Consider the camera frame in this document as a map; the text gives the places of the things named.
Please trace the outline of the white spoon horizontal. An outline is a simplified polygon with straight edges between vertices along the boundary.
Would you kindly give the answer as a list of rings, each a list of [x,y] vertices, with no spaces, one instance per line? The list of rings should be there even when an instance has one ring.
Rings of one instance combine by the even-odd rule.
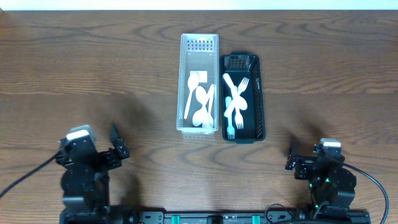
[[[201,108],[197,110],[193,115],[193,125],[202,125],[203,128],[206,128],[205,123],[208,121],[206,109],[206,104],[208,102],[207,92],[202,86],[198,86],[195,90],[195,96],[197,101],[201,104]]]

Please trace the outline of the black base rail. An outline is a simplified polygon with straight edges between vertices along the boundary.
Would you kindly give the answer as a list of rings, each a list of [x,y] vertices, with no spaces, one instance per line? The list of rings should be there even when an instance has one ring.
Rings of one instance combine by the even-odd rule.
[[[59,222],[65,223],[141,223],[141,224],[228,224],[228,223],[371,223],[368,212],[348,212],[333,216],[319,213],[314,219],[305,210],[268,210],[266,212],[163,212],[137,211],[112,206],[107,214],[71,213],[64,210]]]

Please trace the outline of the white label in basket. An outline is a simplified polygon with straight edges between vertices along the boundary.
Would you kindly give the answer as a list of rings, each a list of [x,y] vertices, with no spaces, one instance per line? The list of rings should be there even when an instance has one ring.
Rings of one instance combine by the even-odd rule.
[[[206,83],[208,81],[208,72],[207,71],[197,71],[199,76],[200,83]]]

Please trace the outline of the black plastic basket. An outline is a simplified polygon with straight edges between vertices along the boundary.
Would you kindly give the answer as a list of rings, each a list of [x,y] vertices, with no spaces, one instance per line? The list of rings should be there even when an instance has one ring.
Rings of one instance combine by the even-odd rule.
[[[220,73],[222,77],[221,84],[221,112],[222,135],[228,142],[238,144],[251,144],[256,141],[262,141],[266,137],[266,125],[264,116],[264,104],[262,94],[261,66],[259,57],[249,52],[231,52],[220,58]],[[223,79],[223,74],[228,73],[237,90],[244,77],[249,78],[248,87],[241,96],[246,100],[248,107],[246,110],[240,110],[243,116],[243,129],[238,129],[235,122],[235,109],[232,112],[233,127],[235,128],[235,137],[229,140],[227,137],[227,117],[224,116],[226,110],[225,98],[232,98],[231,90]]]

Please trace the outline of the pale blue plastic fork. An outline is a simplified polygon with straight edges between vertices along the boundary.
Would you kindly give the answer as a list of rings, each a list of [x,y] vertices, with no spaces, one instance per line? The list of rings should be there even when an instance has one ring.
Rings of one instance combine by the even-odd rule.
[[[225,98],[225,104],[226,107],[228,108],[230,103],[232,101],[232,98],[230,96],[227,96]],[[235,137],[235,128],[233,127],[233,120],[232,120],[232,115],[230,114],[229,116],[227,116],[227,120],[228,120],[228,125],[227,125],[227,137],[229,140],[234,139]]]

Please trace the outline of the clear plastic basket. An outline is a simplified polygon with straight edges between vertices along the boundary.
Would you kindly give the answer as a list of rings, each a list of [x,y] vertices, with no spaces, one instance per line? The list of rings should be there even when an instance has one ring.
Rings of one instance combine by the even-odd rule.
[[[201,108],[195,90],[192,94],[188,118],[184,119],[185,105],[188,98],[187,81],[191,72],[207,71],[208,81],[200,83],[206,91],[214,84],[215,94],[211,115],[213,128],[194,126],[193,114]],[[180,42],[180,63],[178,76],[177,130],[183,134],[214,134],[218,130],[219,112],[219,42],[217,34],[182,34]]]

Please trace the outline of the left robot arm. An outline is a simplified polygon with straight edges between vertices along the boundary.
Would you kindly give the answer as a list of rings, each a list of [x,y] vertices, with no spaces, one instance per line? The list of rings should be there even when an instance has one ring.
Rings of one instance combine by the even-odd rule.
[[[66,168],[61,178],[65,209],[60,223],[134,223],[135,215],[109,199],[109,171],[122,166],[130,157],[127,146],[114,124],[107,151],[96,150],[96,137],[87,124],[69,130],[60,140],[56,163]]]

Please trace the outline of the white fork tines up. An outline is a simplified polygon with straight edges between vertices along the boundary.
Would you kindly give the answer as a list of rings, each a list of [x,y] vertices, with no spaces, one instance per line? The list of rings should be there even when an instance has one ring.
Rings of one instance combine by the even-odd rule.
[[[241,91],[243,91],[243,84],[241,84],[241,86],[238,86],[238,88],[239,88]],[[229,116],[230,114],[232,114],[233,110],[235,109],[235,106],[233,106],[233,103],[232,103],[232,102],[233,102],[233,97],[232,97],[232,101],[231,101],[229,107],[226,108],[226,110],[225,110],[225,112],[224,112],[224,116],[225,116],[225,117],[227,117],[227,116]]]

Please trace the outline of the white plastic spoon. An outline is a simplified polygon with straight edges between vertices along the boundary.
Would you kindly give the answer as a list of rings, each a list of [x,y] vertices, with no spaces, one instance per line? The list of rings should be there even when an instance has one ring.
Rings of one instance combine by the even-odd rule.
[[[238,88],[238,90],[235,89],[234,83],[228,73],[223,74],[223,79],[231,90],[231,94],[233,97],[233,102],[232,102],[233,106],[237,106],[241,110],[246,110],[248,107],[248,104],[247,104],[246,100],[241,96],[241,93],[246,90],[248,83],[249,83],[249,78],[244,77],[242,79],[241,83],[239,84],[239,86],[241,86],[241,84],[243,84],[243,91],[241,91],[239,88]]]

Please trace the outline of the white plastic fork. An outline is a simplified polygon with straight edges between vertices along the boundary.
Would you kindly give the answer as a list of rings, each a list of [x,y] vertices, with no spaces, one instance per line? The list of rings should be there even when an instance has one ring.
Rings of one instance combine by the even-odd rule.
[[[242,116],[242,114],[241,114],[241,112],[240,112],[242,106],[244,106],[244,103],[242,102],[242,99],[241,99],[241,97],[239,96],[238,99],[237,99],[237,102],[236,102],[236,104],[235,104],[235,111],[236,111],[236,114],[235,114],[235,122],[236,122],[236,127],[237,127],[238,129],[243,129],[243,124],[244,124],[244,122],[243,122],[243,116]]]

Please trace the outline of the white spoon vertical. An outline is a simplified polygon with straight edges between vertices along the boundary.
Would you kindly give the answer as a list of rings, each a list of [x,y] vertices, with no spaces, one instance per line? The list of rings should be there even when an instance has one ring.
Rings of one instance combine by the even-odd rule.
[[[210,114],[210,106],[206,108],[207,102],[214,95],[214,85],[211,85],[206,91],[202,86],[198,86],[195,90],[197,101],[201,104],[201,108],[193,114],[192,123],[194,126],[202,125],[203,128],[212,128],[212,118]]]

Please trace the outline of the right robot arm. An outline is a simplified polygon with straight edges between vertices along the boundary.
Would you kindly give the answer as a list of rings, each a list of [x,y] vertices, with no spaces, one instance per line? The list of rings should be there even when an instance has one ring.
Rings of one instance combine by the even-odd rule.
[[[342,144],[337,139],[322,138],[313,147],[315,156],[301,155],[298,145],[290,145],[285,169],[294,170],[294,177],[307,180],[313,219],[344,217],[355,198],[356,176],[343,167]]]

